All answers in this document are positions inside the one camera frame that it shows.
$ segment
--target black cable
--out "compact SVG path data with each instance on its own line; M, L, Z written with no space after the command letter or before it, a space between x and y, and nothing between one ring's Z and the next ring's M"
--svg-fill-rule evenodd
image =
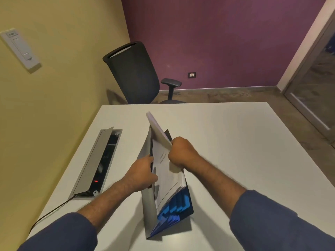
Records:
M62 207L65 203L71 201L73 198L75 198L78 194L74 195L73 197L71 197L70 199L68 199L66 202L63 202L60 206L58 206L57 208L53 209L52 211L48 212L47 214L45 214L43 217L41 217L39 220L37 220L35 222L35 224L32 225L32 227L30 228L29 233L31 232L31 230L35 227L35 225L41 221L42 219L44 219L47 215L49 215L50 213L54 212L55 210L57 210L59 207Z

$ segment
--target black chair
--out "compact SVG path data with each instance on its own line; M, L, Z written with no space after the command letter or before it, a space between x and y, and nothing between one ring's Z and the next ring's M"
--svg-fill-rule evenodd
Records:
M128 104L150 104L157 96L159 80L142 42L121 46L106 54L103 61L113 73ZM172 99L174 88L180 87L182 82L164 78L161 83L169 86L169 95L160 104L185 103Z

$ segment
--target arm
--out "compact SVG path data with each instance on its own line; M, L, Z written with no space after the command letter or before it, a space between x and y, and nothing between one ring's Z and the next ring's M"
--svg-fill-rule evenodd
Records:
M29 238L19 251L26 250L83 250L93 251L98 243L97 233L119 205L133 192L143 190L158 180L151 173L153 157L136 160L126 175L115 182L78 212L68 213Z
M190 142L175 138L169 159L193 173L230 218L230 228L246 251L335 250L335 239L279 203L246 190L204 160Z

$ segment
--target baseboard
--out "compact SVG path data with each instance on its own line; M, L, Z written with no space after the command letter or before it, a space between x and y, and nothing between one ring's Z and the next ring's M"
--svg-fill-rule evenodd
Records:
M259 89L259 88L277 88L276 85L269 85L269 86L244 86L244 87L220 87L220 88L197 88L197 89L175 89L174 92L178 91L197 91L197 90L218 90L218 89L239 89L239 88L249 88L249 89ZM168 92L169 90L159 90L160 92Z

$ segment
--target person's right sleeve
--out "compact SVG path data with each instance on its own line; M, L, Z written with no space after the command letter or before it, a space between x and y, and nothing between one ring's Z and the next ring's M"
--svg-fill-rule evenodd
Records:
M254 190L241 195L229 224L245 251L335 251L335 238Z
M27 239L18 251L93 251L97 244L97 233L91 222L72 212Z

